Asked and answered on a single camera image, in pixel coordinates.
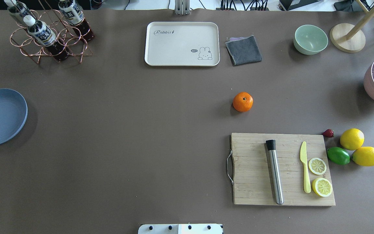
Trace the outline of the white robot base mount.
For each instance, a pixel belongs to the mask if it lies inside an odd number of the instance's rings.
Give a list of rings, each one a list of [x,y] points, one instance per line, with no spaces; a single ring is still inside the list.
[[[198,224],[145,224],[138,234],[223,234],[224,228],[216,223]]]

